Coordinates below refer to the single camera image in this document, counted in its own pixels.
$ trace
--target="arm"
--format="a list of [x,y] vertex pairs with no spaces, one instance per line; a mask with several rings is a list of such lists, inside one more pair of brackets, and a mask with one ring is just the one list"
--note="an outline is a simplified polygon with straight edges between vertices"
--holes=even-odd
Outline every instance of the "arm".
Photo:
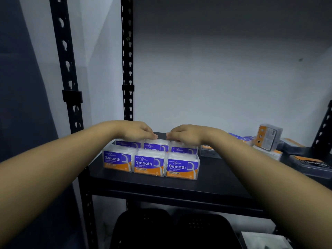
[[115,138],[138,141],[157,136],[140,121],[106,121],[0,163],[0,248]]
[[167,137],[213,147],[251,195],[297,241],[307,248],[331,248],[332,192],[328,188],[216,128],[181,125]]

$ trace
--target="forearm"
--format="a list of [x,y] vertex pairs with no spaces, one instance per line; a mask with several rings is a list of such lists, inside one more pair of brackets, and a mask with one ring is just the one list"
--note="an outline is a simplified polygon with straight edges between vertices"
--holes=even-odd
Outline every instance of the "forearm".
[[0,163],[0,247],[42,212],[117,135],[108,121]]
[[210,129],[205,142],[226,160],[251,195],[294,238],[308,248],[330,248],[329,189],[222,130]]

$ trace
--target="hand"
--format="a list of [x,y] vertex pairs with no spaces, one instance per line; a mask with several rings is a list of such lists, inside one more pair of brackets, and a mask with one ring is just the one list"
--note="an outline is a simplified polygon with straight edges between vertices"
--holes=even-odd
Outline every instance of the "hand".
[[181,125],[166,133],[167,140],[177,140],[190,146],[208,144],[208,136],[212,131],[218,130],[213,127],[197,125]]
[[126,141],[141,141],[143,139],[157,139],[151,127],[142,121],[115,121],[118,138]]

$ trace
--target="shelf surface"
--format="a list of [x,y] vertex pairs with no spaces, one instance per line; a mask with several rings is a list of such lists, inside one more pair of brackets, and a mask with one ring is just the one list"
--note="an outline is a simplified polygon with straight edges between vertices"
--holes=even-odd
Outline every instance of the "shelf surface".
[[[166,138],[165,133],[156,134]],[[268,218],[224,160],[200,160],[198,179],[186,180],[105,169],[100,155],[89,165],[90,190],[93,195]]]

